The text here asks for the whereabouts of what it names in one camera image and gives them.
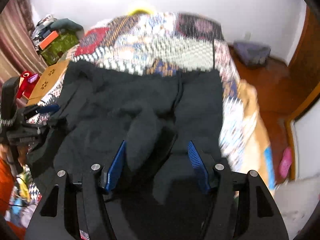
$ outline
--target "red parrot toy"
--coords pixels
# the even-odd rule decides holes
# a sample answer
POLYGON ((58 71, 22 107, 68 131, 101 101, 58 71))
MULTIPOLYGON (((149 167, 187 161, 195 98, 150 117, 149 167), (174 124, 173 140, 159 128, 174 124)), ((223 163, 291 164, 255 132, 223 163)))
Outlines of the red parrot toy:
POLYGON ((24 71, 20 77, 20 86, 17 92, 17 98, 21 98, 23 94, 29 99, 33 89, 40 79, 40 76, 38 74, 32 74, 30 71, 24 71))

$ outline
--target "slipper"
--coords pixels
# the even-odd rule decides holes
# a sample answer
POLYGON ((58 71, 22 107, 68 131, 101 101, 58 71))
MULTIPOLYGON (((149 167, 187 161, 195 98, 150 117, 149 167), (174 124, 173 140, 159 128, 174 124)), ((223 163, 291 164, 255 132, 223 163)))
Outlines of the slipper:
POLYGON ((282 178, 286 178, 289 172, 289 168, 292 164, 291 148, 287 147, 283 152, 283 157, 279 165, 279 173, 282 178))

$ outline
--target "round metal bolt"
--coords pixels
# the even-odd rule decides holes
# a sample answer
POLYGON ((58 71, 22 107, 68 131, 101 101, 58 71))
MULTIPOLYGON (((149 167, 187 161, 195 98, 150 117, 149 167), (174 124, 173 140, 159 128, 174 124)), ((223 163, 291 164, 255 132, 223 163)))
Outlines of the round metal bolt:
POLYGON ((93 171, 96 171, 96 170, 100 169, 100 165, 99 164, 94 164, 94 165, 91 166, 91 169, 93 171))
POLYGON ((258 176, 258 173, 256 172, 256 171, 250 171, 250 175, 252 176, 252 177, 257 177, 258 176))
POLYGON ((216 169, 219 170, 219 171, 222 171, 224 169, 224 166, 220 163, 216 164, 216 169))
POLYGON ((58 177, 63 177, 65 174, 66 174, 66 172, 63 170, 58 171, 58 173, 57 173, 58 177))

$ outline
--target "bed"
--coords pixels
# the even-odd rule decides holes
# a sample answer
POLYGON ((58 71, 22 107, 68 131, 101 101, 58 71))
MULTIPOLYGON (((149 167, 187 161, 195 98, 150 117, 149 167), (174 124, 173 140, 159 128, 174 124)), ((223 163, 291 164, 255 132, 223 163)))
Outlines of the bed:
MULTIPOLYGON (((105 20, 92 27, 80 44, 69 50, 61 60, 69 59, 74 62, 85 60, 106 71, 113 69, 135 75, 156 73, 172 76, 177 70, 210 71, 214 67, 220 73, 224 91, 223 125, 219 140, 221 153, 228 159, 233 171, 247 173, 257 170, 273 192, 275 179, 270 141, 259 114, 256 90, 240 79, 217 22, 184 13, 133 15, 105 20), (201 44, 203 48, 199 49, 193 44, 201 44), (172 55, 172 49, 168 53, 166 46, 171 46, 180 56, 172 55), (189 57, 188 48, 191 46, 196 58, 189 57)), ((63 81, 64 74, 38 104, 55 102, 61 93, 63 81)), ((48 118, 48 114, 38 114, 29 122, 41 123, 48 118)), ((23 195, 28 206, 15 212, 11 208, 7 216, 12 220, 13 215, 17 215, 20 226, 27 227, 41 193, 28 167, 24 167, 23 176, 28 182, 28 192, 23 195)), ((19 198, 17 189, 14 189, 11 202, 16 203, 19 198)), ((83 239, 88 238, 86 233, 81 234, 83 239)))

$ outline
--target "curtain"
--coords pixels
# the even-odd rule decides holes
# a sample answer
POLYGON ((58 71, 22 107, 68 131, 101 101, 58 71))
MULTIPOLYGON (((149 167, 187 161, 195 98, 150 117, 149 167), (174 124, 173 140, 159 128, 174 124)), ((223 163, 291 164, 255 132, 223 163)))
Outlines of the curtain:
POLYGON ((30 39, 34 28, 30 0, 9 0, 0 14, 0 92, 9 78, 47 67, 30 39))

